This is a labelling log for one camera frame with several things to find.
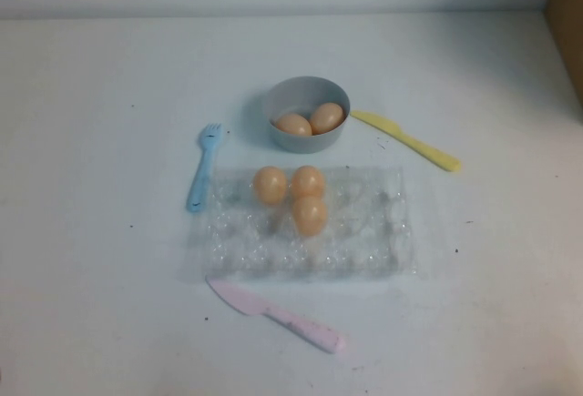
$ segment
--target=gray bowl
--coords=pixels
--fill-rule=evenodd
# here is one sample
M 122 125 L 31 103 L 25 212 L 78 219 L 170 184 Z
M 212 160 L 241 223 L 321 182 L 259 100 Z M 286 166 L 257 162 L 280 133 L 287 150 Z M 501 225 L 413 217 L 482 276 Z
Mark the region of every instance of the gray bowl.
M 344 121 L 325 134 L 301 137 L 292 135 L 275 126 L 275 122 L 294 112 L 307 119 L 319 105 L 333 102 L 344 110 Z M 350 114 L 350 100 L 342 88 L 321 77 L 293 77 L 274 86 L 263 101 L 263 115 L 269 124 L 270 137 L 278 145 L 295 153 L 313 153 L 331 146 L 343 131 Z

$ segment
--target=egg carton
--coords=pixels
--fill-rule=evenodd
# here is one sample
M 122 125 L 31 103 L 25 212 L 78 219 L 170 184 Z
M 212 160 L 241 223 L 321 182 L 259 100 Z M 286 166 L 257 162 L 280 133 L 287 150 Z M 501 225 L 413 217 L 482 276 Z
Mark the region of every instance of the egg carton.
M 284 170 L 288 180 L 294 169 Z M 414 249 L 400 168 L 328 168 L 323 197 L 328 223 L 301 237 L 292 198 L 259 203 L 256 170 L 220 170 L 208 208 L 196 217 L 198 261 L 211 276 L 286 279 L 372 278 L 414 271 Z

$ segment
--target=white table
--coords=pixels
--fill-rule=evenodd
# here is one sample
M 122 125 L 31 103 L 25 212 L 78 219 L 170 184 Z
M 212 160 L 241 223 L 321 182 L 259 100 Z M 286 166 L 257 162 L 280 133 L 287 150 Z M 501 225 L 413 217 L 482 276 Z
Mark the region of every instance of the white table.
M 356 120 L 277 150 L 249 112 L 297 75 L 462 171 Z M 0 92 L 3 396 L 583 391 L 583 128 L 541 14 L 0 22 Z M 342 355 L 184 276 L 211 121 L 219 167 L 403 166 L 417 276 L 251 284 L 348 334 Z

